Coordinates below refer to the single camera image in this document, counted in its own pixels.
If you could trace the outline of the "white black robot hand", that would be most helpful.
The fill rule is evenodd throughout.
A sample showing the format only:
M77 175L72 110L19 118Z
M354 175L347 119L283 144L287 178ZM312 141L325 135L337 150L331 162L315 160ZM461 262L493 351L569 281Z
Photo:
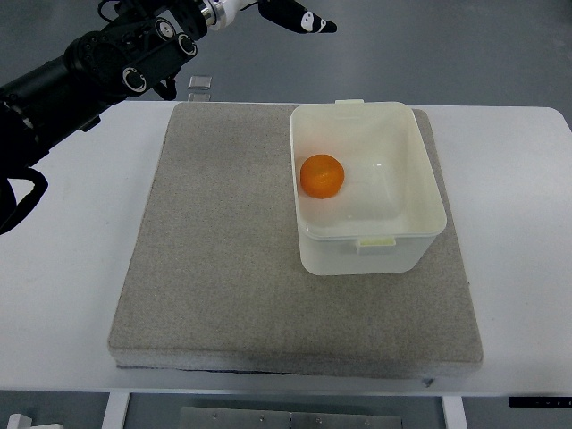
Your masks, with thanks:
M337 31L334 22L311 12L297 1L214 1L214 5L218 8L216 26L219 28L230 25L238 12L255 6L266 20L297 34L332 34Z

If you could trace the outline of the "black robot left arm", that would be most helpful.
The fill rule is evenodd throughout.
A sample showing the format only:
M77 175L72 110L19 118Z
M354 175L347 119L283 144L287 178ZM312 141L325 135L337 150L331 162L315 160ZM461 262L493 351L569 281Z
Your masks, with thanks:
M149 90L176 98L176 76L196 42L220 23L214 1L115 1L115 17L65 52L1 87L1 231L7 233L47 190L35 164L100 115Z

